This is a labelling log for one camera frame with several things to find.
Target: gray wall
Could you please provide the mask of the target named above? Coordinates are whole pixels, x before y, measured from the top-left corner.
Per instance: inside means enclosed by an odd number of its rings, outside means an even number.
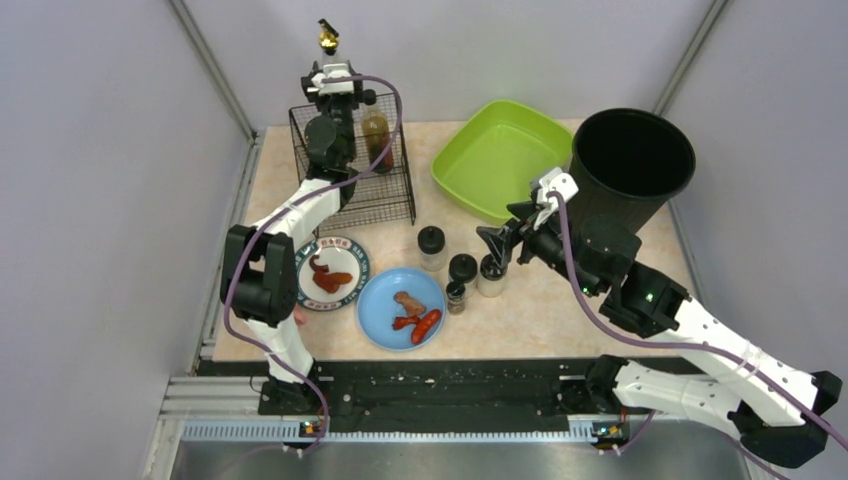
[[[708,306],[778,358],[848,380],[846,23],[843,0],[732,2],[668,118],[698,154],[676,207]],[[848,433],[848,398],[826,417]],[[831,441],[792,478],[846,465]]]
[[[710,0],[189,0],[251,121],[288,124],[320,56],[393,82],[410,120],[466,120],[499,97],[554,117],[651,108]]]
[[[246,143],[164,1],[0,7],[0,468],[141,473]]]

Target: salt shaker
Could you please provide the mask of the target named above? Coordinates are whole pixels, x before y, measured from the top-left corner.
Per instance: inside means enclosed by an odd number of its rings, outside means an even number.
[[[506,283],[506,268],[495,263],[495,257],[488,254],[480,261],[480,279],[477,280],[477,290],[484,297],[497,297],[501,294]]]
[[[467,253],[454,255],[448,267],[448,277],[451,282],[465,284],[465,297],[471,297],[477,285],[477,260]]]
[[[448,312],[451,315],[459,315],[465,311],[465,284],[462,282],[450,282],[445,288],[448,297]]]
[[[445,249],[445,232],[439,227],[424,227],[418,232],[418,249],[421,251],[421,268],[431,272],[441,270],[448,260]]]

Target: glass spice bottle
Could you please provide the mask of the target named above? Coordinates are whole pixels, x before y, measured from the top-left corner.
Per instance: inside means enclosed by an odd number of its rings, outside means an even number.
[[[448,312],[459,315],[465,311],[465,284],[459,281],[448,283],[445,288],[448,297]]]
[[[389,121],[386,115],[377,106],[377,97],[370,95],[365,97],[365,113],[362,115],[362,135],[365,137],[365,147],[368,151],[368,163],[374,163],[380,152],[389,144]],[[375,173],[386,174],[392,170],[395,164],[392,151],[386,152],[386,156],[380,164],[374,168]]]

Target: metal floor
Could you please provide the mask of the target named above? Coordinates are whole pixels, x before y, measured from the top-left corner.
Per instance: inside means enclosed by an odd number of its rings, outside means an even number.
[[[586,444],[328,443],[298,460],[271,450],[221,468],[258,444],[181,443],[171,480],[750,479],[738,451],[706,427],[657,420],[620,458]]]

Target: blue plate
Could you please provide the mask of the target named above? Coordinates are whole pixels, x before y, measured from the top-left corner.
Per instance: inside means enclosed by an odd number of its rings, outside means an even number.
[[[438,308],[442,319],[427,332],[424,340],[413,345],[410,336],[414,326],[395,331],[395,317],[405,317],[406,311],[395,302],[397,292],[407,292],[427,307],[427,311]],[[447,320],[445,297],[442,288],[430,275],[415,268],[393,268],[377,275],[359,295],[356,316],[365,335],[375,344],[387,350],[402,352],[418,348],[430,341]]]

